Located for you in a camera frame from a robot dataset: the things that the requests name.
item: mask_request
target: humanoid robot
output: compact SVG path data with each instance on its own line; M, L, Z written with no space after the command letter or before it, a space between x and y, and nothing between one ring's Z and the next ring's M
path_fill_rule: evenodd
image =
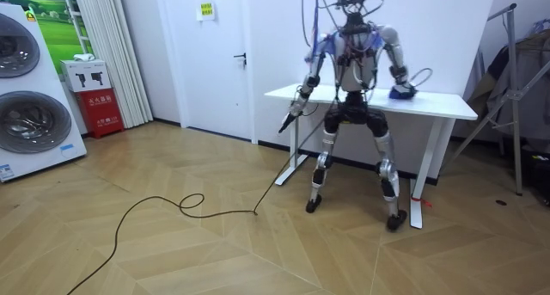
M336 141L340 123L366 124L372 131L376 148L381 161L376 165L380 176L383 197L388 202L389 217L387 227L397 230L406 220L406 211L398 207L399 176L394 164L394 145L388 129L388 122L381 111L370 109L365 99L365 90L376 85L377 54L385 50L391 61L389 69L395 79L395 86L389 98L411 99L417 90L409 82L407 68L403 62L398 34L390 26L377 26L373 22L364 22L362 14L365 0L338 0L335 4L341 8L347 21L334 32L322 35L306 57L310 63L309 74L305 77L299 96L291 103L289 113L279 130L282 132L296 117L303 113L309 96L319 85L319 73L327 55L333 58L335 67L335 82L347 96L344 102L338 102L337 107L331 107L324 119L324 139L322 152L317 158L313 173L312 191L306 212L313 213L321 203L320 191L325 185L327 171L333 160L333 147Z

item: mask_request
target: red fire extinguisher box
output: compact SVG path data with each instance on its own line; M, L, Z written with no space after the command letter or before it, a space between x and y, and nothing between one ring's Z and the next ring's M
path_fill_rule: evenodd
M112 132L124 131L113 89L78 92L76 99L92 137L100 138Z

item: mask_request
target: washer door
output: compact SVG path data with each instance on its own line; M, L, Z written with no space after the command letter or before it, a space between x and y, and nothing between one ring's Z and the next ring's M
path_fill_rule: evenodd
M70 114L62 103L38 92L0 95L0 148L39 153L59 146L69 136Z
M19 77L40 60L33 35L16 20L0 14L0 78Z

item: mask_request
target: white box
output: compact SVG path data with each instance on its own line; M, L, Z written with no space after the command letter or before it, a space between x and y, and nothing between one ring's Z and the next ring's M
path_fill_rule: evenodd
M107 65L100 59L89 62L62 60L61 70L65 76L65 83L73 92L111 89Z

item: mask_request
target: washing machine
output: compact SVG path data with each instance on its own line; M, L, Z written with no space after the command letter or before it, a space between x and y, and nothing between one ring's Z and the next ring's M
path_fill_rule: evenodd
M36 19L0 3L0 181L85 154Z

